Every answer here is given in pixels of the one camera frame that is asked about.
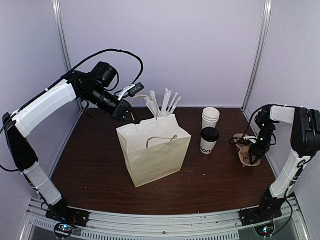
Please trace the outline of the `brown pulp cup carrier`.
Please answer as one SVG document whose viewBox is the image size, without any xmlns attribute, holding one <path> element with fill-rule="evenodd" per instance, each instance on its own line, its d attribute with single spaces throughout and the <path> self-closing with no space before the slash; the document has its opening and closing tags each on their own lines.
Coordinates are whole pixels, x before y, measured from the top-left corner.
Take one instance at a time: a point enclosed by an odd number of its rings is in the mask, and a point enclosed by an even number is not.
<svg viewBox="0 0 320 240">
<path fill-rule="evenodd" d="M 252 144 L 235 144 L 238 150 L 238 156 L 242 166 L 245 167 L 255 167 L 249 165 L 249 150 Z"/>
</svg>

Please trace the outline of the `brown paper bag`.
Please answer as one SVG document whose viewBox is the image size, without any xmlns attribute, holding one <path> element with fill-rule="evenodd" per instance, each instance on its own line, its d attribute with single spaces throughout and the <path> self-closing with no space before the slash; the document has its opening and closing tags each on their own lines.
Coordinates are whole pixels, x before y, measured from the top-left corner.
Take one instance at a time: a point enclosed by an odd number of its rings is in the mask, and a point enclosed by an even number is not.
<svg viewBox="0 0 320 240">
<path fill-rule="evenodd" d="M 125 165 L 136 188 L 181 170 L 192 136 L 177 122 L 176 115 L 154 118 L 116 129 Z"/>
</svg>

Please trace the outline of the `single white paper cup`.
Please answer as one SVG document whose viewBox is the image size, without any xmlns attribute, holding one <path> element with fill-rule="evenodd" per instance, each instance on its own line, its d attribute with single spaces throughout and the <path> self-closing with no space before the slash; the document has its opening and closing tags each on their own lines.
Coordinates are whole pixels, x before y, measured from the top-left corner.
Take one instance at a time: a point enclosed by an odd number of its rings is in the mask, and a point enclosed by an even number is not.
<svg viewBox="0 0 320 240">
<path fill-rule="evenodd" d="M 200 139 L 200 152 L 205 155 L 209 155 L 212 153 L 215 148 L 217 140 L 215 141 L 207 141 L 204 138 Z"/>
</svg>

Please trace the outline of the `single black cup lid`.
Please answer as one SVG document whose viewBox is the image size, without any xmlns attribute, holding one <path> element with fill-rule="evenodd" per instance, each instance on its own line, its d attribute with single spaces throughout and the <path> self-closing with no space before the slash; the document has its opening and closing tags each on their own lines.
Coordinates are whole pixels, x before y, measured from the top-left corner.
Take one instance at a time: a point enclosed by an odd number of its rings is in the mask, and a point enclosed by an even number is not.
<svg viewBox="0 0 320 240">
<path fill-rule="evenodd" d="M 214 127 L 205 127 L 201 130 L 201 138 L 207 142 L 213 143 L 219 140 L 220 133 Z"/>
</svg>

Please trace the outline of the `stack of white paper cups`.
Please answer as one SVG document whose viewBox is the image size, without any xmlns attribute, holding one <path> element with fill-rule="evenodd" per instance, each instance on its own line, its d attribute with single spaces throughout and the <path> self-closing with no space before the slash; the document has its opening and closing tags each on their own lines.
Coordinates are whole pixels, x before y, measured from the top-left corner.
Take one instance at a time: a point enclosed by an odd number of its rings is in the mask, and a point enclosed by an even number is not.
<svg viewBox="0 0 320 240">
<path fill-rule="evenodd" d="M 202 111 L 202 129 L 215 128 L 220 119 L 220 111 L 214 107 L 206 107 Z"/>
</svg>

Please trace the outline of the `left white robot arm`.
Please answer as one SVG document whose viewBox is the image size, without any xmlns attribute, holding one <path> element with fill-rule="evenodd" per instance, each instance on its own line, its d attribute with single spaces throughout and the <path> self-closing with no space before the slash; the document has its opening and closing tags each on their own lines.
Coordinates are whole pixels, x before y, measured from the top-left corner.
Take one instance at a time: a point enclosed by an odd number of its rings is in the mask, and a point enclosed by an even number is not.
<svg viewBox="0 0 320 240">
<path fill-rule="evenodd" d="M 108 86 L 118 76 L 117 70 L 106 62 L 99 62 L 89 73 L 71 71 L 29 103 L 12 114 L 6 113 L 2 118 L 2 130 L 17 170 L 29 180 L 46 203 L 53 207 L 53 215 L 61 222 L 69 221 L 72 211 L 41 167 L 27 138 L 45 119 L 77 99 L 97 106 L 118 122 L 138 124 L 140 121 L 137 117 L 127 118 L 133 111 L 125 96 L 134 97 L 144 86 L 140 82 L 132 83 L 119 96 L 113 95 Z"/>
</svg>

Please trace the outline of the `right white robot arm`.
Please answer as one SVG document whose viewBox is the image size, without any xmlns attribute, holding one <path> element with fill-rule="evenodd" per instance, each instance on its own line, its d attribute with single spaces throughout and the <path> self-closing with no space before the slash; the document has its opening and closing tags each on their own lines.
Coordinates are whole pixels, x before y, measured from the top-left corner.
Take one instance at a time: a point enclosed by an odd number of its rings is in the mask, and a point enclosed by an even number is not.
<svg viewBox="0 0 320 240">
<path fill-rule="evenodd" d="M 280 175 L 261 197 L 256 210 L 258 219 L 266 221 L 276 208 L 283 205 L 304 168 L 320 151 L 320 112 L 305 107 L 268 104 L 257 109 L 251 118 L 260 129 L 255 143 L 249 147 L 251 165 L 270 150 L 275 124 L 292 126 L 289 157 Z"/>
</svg>

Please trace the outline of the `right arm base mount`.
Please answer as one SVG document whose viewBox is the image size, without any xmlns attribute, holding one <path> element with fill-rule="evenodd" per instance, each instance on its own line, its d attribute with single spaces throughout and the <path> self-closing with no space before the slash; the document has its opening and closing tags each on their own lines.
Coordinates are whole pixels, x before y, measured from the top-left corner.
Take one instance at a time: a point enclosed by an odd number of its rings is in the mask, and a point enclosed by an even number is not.
<svg viewBox="0 0 320 240">
<path fill-rule="evenodd" d="M 282 216 L 282 211 L 267 209 L 262 212 L 259 207 L 254 207 L 241 208 L 238 214 L 243 227 L 254 225 L 254 231 L 259 237 L 268 238 L 276 232 L 275 219 Z"/>
</svg>

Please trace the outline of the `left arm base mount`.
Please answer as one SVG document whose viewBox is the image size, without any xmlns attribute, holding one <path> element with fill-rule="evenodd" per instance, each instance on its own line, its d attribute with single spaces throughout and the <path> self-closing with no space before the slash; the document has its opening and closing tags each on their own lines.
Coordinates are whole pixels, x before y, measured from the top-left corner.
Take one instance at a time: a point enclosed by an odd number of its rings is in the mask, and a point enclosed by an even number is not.
<svg viewBox="0 0 320 240">
<path fill-rule="evenodd" d="M 75 208 L 68 208 L 67 215 L 59 217 L 51 210 L 46 212 L 45 217 L 56 221 L 53 233 L 60 239 L 66 239 L 74 234 L 80 234 L 80 227 L 86 227 L 89 220 L 90 213 L 85 210 Z"/>
</svg>

